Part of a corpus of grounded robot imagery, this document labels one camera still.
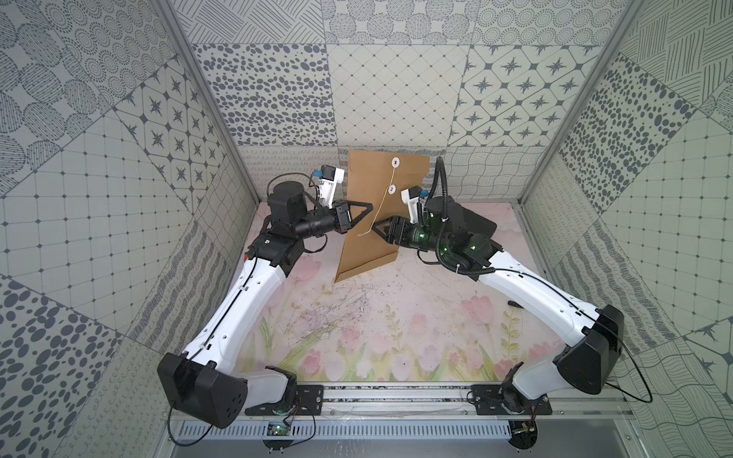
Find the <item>brown kraft file bag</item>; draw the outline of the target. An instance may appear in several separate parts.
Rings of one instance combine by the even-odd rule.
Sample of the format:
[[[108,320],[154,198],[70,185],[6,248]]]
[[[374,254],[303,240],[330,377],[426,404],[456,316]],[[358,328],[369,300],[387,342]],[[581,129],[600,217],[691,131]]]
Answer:
[[[429,157],[402,153],[350,150],[347,199],[373,204],[372,212],[346,234],[335,282],[343,282],[397,259],[399,248],[372,232],[374,223],[408,217],[401,192],[421,186],[429,173]]]

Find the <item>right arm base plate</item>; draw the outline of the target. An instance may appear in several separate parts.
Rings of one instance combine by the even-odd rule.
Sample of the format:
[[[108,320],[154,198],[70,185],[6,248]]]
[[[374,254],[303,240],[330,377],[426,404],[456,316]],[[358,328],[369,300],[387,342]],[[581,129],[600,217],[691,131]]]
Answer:
[[[466,400],[477,415],[551,415],[547,396],[529,400],[513,387],[498,384],[472,385]]]

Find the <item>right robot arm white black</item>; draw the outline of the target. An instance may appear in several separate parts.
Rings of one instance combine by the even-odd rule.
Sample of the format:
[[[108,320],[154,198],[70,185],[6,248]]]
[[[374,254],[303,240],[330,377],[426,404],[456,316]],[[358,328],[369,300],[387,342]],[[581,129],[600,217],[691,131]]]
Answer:
[[[563,342],[562,349],[509,370],[496,394],[504,410],[528,414],[563,389],[601,393],[623,351],[620,310],[598,308],[542,279],[494,240],[493,221],[452,198],[410,202],[408,211],[374,223],[373,231],[388,244],[435,253],[439,265],[504,294]]]

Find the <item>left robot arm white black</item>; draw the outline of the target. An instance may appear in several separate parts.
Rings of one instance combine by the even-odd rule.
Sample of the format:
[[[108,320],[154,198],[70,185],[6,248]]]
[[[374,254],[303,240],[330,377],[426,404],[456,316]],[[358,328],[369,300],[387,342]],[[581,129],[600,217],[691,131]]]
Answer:
[[[270,214],[246,252],[242,270],[203,330],[179,354],[167,353],[158,377],[171,410],[225,429],[242,410],[289,412],[296,403],[297,377],[276,366],[239,375],[238,355],[270,297],[289,276],[305,240],[330,232],[345,234],[369,215],[368,202],[353,215],[351,200],[334,200],[322,181],[318,198],[298,181],[277,184],[267,198]]]

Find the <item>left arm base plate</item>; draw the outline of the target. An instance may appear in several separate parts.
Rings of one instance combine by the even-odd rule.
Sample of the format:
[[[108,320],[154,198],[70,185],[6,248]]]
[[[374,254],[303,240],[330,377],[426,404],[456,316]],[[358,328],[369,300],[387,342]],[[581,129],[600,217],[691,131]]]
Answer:
[[[298,384],[286,398],[276,404],[262,404],[246,408],[248,416],[286,416],[296,415],[320,416],[324,404],[325,387],[323,385]]]

